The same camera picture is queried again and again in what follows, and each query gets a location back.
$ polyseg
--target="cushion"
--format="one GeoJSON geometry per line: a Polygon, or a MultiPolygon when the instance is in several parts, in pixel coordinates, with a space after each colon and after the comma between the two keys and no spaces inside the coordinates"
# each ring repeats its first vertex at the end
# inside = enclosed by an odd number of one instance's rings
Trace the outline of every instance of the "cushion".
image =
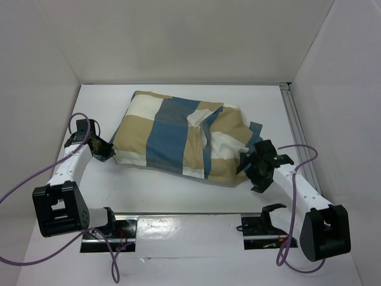
{"type": "Polygon", "coordinates": [[[118,164],[154,167],[226,184],[262,140],[262,125],[243,122],[238,106],[136,91],[112,138],[118,164]]]}

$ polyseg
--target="black mounting bracket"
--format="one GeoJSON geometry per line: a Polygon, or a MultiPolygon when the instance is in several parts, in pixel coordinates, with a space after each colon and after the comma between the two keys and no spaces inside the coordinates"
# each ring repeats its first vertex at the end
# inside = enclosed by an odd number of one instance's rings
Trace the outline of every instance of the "black mounting bracket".
{"type": "Polygon", "coordinates": [[[41,186],[33,191],[33,204],[44,237],[82,231],[89,227],[89,209],[75,182],[41,186]],[[63,209],[53,209],[63,200],[63,209]]]}
{"type": "Polygon", "coordinates": [[[300,246],[309,261],[317,261],[351,251],[348,212],[342,205],[311,209],[305,214],[300,246]]]}

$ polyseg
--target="black clamp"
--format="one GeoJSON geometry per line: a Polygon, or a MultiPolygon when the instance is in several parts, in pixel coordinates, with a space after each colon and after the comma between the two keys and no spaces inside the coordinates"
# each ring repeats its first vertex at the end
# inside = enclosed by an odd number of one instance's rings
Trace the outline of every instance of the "black clamp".
{"type": "Polygon", "coordinates": [[[254,149],[237,167],[236,173],[244,171],[254,185],[252,190],[262,194],[274,181],[274,169],[284,164],[293,164],[293,161],[286,154],[278,155],[271,140],[255,143],[254,149]]]}

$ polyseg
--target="checkered fabric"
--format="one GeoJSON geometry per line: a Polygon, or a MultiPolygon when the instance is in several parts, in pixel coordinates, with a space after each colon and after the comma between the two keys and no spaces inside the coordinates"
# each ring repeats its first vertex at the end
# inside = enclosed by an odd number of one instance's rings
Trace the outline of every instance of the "checkered fabric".
{"type": "Polygon", "coordinates": [[[241,159],[253,151],[262,125],[245,125],[239,107],[136,91],[111,142],[118,164],[238,184],[241,159]]]}

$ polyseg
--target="blue stripe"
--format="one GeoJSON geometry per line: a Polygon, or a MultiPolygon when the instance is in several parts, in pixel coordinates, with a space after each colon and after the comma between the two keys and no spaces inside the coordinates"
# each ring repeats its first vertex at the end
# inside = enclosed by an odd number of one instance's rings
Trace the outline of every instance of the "blue stripe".
{"type": "Polygon", "coordinates": [[[205,137],[207,138],[207,144],[205,145],[203,150],[205,179],[208,179],[209,174],[212,171],[212,163],[211,163],[212,144],[211,144],[210,126],[213,124],[213,122],[217,119],[218,115],[222,111],[223,111],[223,106],[218,108],[212,115],[206,118],[204,122],[202,123],[202,128],[204,130],[205,137]]]}
{"type": "Polygon", "coordinates": [[[200,100],[186,100],[184,98],[173,97],[172,101],[178,102],[179,104],[189,107],[191,110],[195,111],[200,104],[200,100]]]}

